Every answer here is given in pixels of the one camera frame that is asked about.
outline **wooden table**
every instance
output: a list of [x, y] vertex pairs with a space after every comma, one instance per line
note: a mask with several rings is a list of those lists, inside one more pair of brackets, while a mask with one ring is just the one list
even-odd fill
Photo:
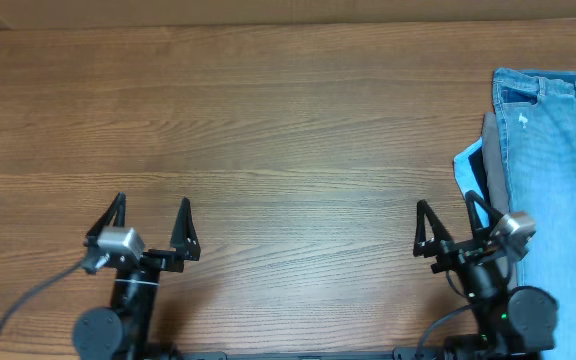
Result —
[[[412, 257], [415, 203], [469, 235], [452, 159], [500, 66], [576, 70], [576, 20], [0, 32], [0, 315], [125, 191], [152, 248], [189, 197], [203, 250], [163, 275], [153, 340], [414, 345], [464, 302]], [[33, 299], [0, 359], [75, 359], [73, 322], [113, 276]], [[464, 315], [431, 342], [473, 329]]]

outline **gray fabric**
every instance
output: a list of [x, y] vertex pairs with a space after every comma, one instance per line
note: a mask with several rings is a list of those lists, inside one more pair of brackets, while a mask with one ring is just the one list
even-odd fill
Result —
[[502, 214], [506, 214], [509, 211], [508, 191], [506, 190], [504, 167], [501, 163], [497, 118], [494, 113], [488, 112], [484, 116], [481, 139], [490, 204]]

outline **black cable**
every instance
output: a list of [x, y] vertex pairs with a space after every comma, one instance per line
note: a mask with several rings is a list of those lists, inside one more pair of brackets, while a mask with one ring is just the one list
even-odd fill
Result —
[[30, 300], [30, 298], [32, 298], [33, 296], [39, 294], [42, 290], [44, 290], [45, 288], [49, 287], [50, 285], [56, 283], [57, 281], [65, 278], [66, 276], [70, 275], [71, 273], [73, 273], [75, 270], [77, 270], [80, 266], [81, 266], [81, 261], [79, 260], [77, 261], [76, 264], [74, 264], [73, 266], [69, 267], [68, 269], [62, 271], [61, 273], [53, 276], [52, 278], [44, 281], [43, 283], [33, 287], [32, 289], [28, 290], [25, 294], [23, 294], [14, 304], [12, 304], [12, 306], [10, 308], [8, 308], [8, 310], [6, 310], [6, 312], [4, 313], [4, 315], [1, 317], [0, 319], [0, 336], [1, 336], [1, 332], [4, 329], [4, 326], [6, 325], [6, 322], [8, 321], [8, 319], [10, 319], [10, 317], [17, 311], [19, 310], [19, 308], [28, 300]]
[[421, 349], [424, 347], [424, 343], [426, 342], [426, 340], [428, 340], [430, 333], [432, 333], [437, 327], [439, 327], [445, 321], [454, 318], [455, 316], [461, 314], [464, 311], [468, 311], [468, 310], [472, 309], [474, 306], [475, 305], [473, 305], [473, 304], [468, 304], [466, 306], [462, 306], [459, 309], [456, 309], [456, 310], [449, 312], [448, 314], [446, 314], [441, 319], [432, 323], [432, 325], [430, 325], [428, 327], [428, 329], [426, 329], [426, 331], [424, 331], [423, 335], [421, 335], [421, 338], [419, 338], [419, 343], [417, 343], [417, 351], [415, 351], [415, 359], [421, 359], [422, 358]]
[[452, 279], [450, 278], [450, 270], [446, 270], [446, 280], [448, 280], [448, 285], [450, 285], [452, 291], [454, 291], [457, 295], [465, 298], [464, 294], [462, 294], [461, 291], [459, 291], [455, 286], [455, 283], [452, 282]]

